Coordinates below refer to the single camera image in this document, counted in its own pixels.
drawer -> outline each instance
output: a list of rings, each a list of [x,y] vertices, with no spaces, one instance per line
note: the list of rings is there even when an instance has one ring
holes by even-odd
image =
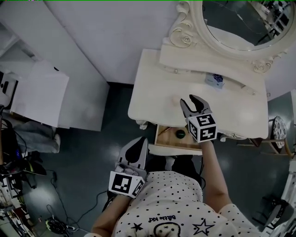
[[[156,135],[155,135],[155,146],[162,146],[167,148],[174,148],[173,150],[178,150],[180,152],[180,149],[187,150],[184,151],[184,155],[191,154],[189,151],[198,151],[198,152],[192,152],[192,155],[201,155],[201,149],[198,143],[194,142],[193,137],[189,134],[186,128],[184,127],[172,127],[166,132],[162,133],[167,129],[166,126],[157,125]],[[175,133],[177,130],[183,130],[185,132],[185,137],[183,139],[179,139],[176,137]]]

star print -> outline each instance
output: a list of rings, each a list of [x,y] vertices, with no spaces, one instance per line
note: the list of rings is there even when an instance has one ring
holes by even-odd
[[[140,226],[140,225],[142,225],[142,223],[141,223],[141,224],[138,224],[138,225],[137,225],[136,223],[134,223],[134,225],[135,225],[135,226],[132,227],[131,229],[135,229],[136,232],[137,232],[137,231],[140,231],[140,230],[143,230],[143,228]]]
[[[197,228],[196,232],[193,234],[193,235],[196,235],[198,233],[204,233],[206,236],[208,236],[208,229],[213,227],[214,225],[207,225],[206,222],[205,222],[205,219],[203,220],[203,222],[200,224],[200,225],[195,225],[193,224],[194,227]]]

oval mirror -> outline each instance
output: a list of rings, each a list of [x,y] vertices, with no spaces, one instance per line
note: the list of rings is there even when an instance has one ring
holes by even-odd
[[[269,47],[289,30],[294,4],[289,1],[203,1],[203,18],[223,45],[251,51]]]

person's leg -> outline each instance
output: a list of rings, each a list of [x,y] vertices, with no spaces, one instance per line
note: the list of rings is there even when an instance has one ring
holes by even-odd
[[[172,171],[175,171],[179,174],[195,179],[201,186],[202,179],[200,175],[196,172],[194,164],[191,159],[192,159],[192,156],[177,156],[172,166]]]
[[[154,156],[148,160],[145,170],[147,172],[164,171],[166,166],[165,156]]]

mirror frame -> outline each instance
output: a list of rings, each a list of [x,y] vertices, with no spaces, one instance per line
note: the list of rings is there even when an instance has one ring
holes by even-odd
[[[220,43],[209,31],[203,16],[203,1],[185,1],[189,3],[189,11],[191,13],[191,18],[194,23],[194,26],[197,30],[198,35],[201,39],[212,49],[217,51],[218,53],[236,59],[242,60],[260,60],[260,59],[269,59],[270,57],[276,57],[280,53],[286,52],[287,48],[291,46],[291,44],[296,40],[296,3],[294,4],[292,17],[293,20],[291,22],[290,28],[286,32],[286,34],[276,41],[274,44],[262,48],[262,46],[269,45],[270,43],[265,43],[259,49],[256,50],[235,50],[228,46]]]

